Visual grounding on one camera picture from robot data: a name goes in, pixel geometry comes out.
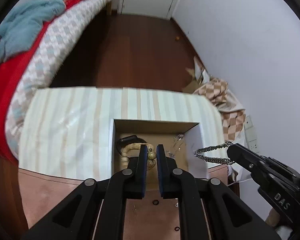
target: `white box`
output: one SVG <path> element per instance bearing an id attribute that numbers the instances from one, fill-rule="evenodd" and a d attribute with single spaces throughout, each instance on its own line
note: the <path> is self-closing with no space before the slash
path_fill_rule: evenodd
<path id="1" fill-rule="evenodd" d="M 161 122 L 141 120 L 114 120 L 110 124 L 109 154 L 111 156 L 111 174 L 120 171 L 121 155 L 117 152 L 115 142 L 123 137 L 137 135 L 147 143 L 154 145 L 163 144 L 165 151 L 173 151 L 174 137 L 184 134 L 180 151 L 176 152 L 177 166 L 189 171 L 195 178 L 209 178 L 207 163 L 194 157 L 194 150 L 202 148 L 202 135 L 198 123 L 190 122 Z M 128 156 L 138 156 L 138 150 L 131 150 Z M 147 190 L 158 189 L 157 166 L 147 171 Z"/>

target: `wall socket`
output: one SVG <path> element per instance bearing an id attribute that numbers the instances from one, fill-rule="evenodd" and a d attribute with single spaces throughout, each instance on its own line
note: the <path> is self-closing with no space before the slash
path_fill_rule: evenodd
<path id="1" fill-rule="evenodd" d="M 246 116 L 246 120 L 244 122 L 244 130 L 249 150 L 251 150 L 254 153 L 258 153 L 259 146 L 257 132 L 256 128 L 253 126 L 251 117 L 249 115 Z"/>
<path id="2" fill-rule="evenodd" d="M 258 140 L 248 142 L 248 147 L 249 147 L 250 151 L 252 151 L 254 153 L 258 153 L 259 152 Z"/>

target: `wooden floor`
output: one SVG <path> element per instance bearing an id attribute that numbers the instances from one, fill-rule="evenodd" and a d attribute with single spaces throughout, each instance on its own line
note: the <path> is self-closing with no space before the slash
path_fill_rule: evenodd
<path id="1" fill-rule="evenodd" d="M 181 91 L 195 52 L 172 21 L 135 15 L 95 17 L 50 87 L 135 87 Z"/>

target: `checkered blanket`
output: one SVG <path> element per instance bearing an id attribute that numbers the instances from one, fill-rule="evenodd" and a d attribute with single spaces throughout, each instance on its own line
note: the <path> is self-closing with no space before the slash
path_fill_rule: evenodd
<path id="1" fill-rule="evenodd" d="M 225 140 L 234 141 L 243 128 L 246 115 L 243 106 L 228 89 L 228 82 L 211 77 L 194 94 L 205 96 L 216 106 L 221 113 Z"/>

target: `hole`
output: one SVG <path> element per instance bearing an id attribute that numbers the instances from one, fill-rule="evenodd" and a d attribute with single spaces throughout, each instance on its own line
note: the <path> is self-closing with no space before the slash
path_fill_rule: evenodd
<path id="1" fill-rule="evenodd" d="M 238 228 L 252 221 L 252 217 L 247 214 L 229 195 L 223 194 L 222 199 L 226 204 L 226 208 L 234 227 Z"/>
<path id="2" fill-rule="evenodd" d="M 77 195 L 68 205 L 66 205 L 58 214 L 54 216 L 52 221 L 65 228 L 70 227 L 81 199 L 82 196 Z"/>

